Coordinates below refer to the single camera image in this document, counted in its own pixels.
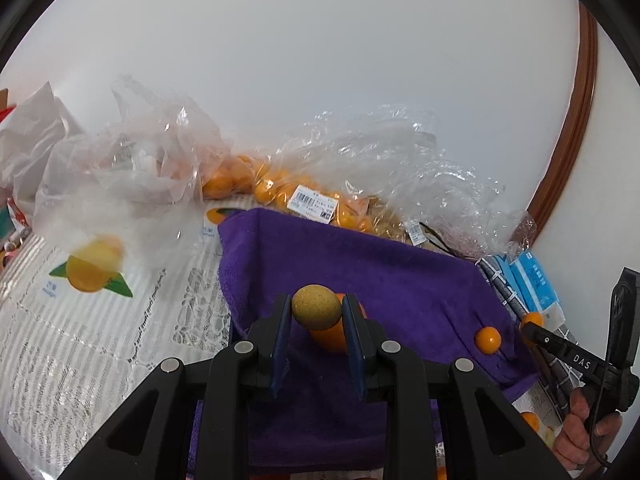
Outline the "person's right hand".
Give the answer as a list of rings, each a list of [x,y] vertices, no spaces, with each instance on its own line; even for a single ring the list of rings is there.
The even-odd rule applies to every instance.
[[[552,445],[553,455],[575,479],[597,478],[602,469],[590,448],[589,432],[584,425],[589,411],[582,388],[575,388],[570,394],[570,412]],[[615,412],[594,427],[593,437],[599,440],[597,450],[601,456],[608,452],[622,425],[622,415]]]

